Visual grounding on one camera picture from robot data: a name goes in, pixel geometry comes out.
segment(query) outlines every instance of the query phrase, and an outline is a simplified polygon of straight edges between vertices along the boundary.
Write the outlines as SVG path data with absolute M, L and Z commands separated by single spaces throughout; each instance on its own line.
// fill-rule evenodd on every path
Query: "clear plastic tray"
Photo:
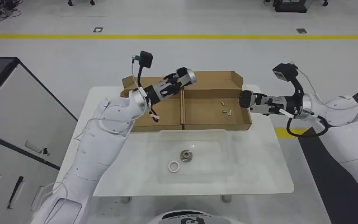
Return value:
M 226 130 L 163 130 L 157 137 L 159 183 L 222 182 L 234 173 Z M 183 150 L 192 152 L 190 162 L 181 161 Z M 180 164 L 178 172 L 169 171 L 171 161 Z

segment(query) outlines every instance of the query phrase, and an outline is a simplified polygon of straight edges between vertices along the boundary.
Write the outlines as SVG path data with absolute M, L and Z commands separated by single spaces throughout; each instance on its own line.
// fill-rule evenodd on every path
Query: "cardboard box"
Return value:
M 252 124 L 249 110 L 240 108 L 238 103 L 243 78 L 234 71 L 195 72 L 195 75 L 195 85 L 187 86 L 180 94 L 153 106 L 161 117 L 159 122 L 145 114 L 136 121 L 132 131 L 249 129 Z M 149 86 L 160 80 L 162 78 L 142 77 L 141 83 Z M 136 88 L 132 76 L 123 79 L 123 86 L 121 96 L 128 97 L 129 91 Z M 228 113 L 232 110 L 231 116 L 223 114 L 223 110 Z
M 184 129 L 249 129 L 252 124 L 249 110 L 238 103 L 243 78 L 234 71 L 195 72 L 195 75 L 197 83 L 185 87 L 182 93 Z

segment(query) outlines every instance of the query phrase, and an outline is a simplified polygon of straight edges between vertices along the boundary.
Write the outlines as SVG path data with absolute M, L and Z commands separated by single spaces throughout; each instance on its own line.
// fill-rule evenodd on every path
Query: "yellow floor line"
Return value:
M 358 40 L 358 35 L 263 34 L 0 34 L 0 39 L 261 39 Z
M 295 134 L 303 134 L 308 128 L 291 128 L 291 131 Z M 296 138 L 290 135 L 286 128 L 275 128 L 275 132 L 278 138 Z

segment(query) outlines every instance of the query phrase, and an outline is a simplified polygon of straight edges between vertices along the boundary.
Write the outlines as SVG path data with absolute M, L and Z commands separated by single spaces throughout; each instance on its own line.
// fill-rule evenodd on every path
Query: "white table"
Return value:
M 73 136 L 80 134 L 103 99 L 118 97 L 123 87 L 94 87 L 90 90 Z M 244 89 L 260 92 L 256 85 Z M 291 193 L 293 182 L 275 134 L 271 119 L 251 114 L 252 125 L 247 131 L 229 132 L 236 147 L 234 174 L 225 182 L 160 184 L 157 164 L 152 160 L 146 140 L 155 133 L 132 133 L 118 158 L 101 178 L 93 196 L 126 197 L 154 195 L 230 195 Z M 62 181 L 71 167 L 78 141 L 68 146 L 56 181 Z

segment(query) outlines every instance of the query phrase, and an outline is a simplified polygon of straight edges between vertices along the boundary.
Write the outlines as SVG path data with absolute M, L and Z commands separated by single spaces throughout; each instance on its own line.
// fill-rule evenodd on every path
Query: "metal nut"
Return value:
M 192 152 L 190 150 L 183 150 L 180 153 L 180 159 L 183 162 L 190 162 L 192 160 Z

